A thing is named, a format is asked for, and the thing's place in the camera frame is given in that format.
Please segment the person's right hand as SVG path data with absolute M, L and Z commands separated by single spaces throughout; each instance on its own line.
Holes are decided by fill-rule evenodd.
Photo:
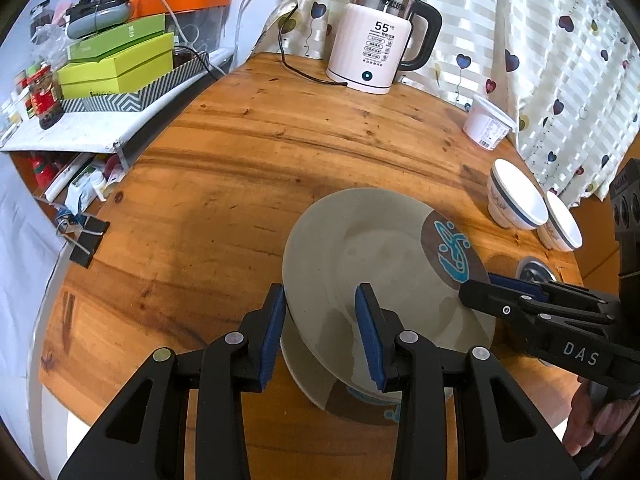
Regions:
M 593 437 L 611 437 L 623 428 L 623 423 L 630 417 L 638 404 L 639 398 L 616 400 L 595 408 L 589 395 L 590 381 L 579 377 L 579 388 L 570 402 L 570 416 L 562 442 L 571 456 L 591 443 Z

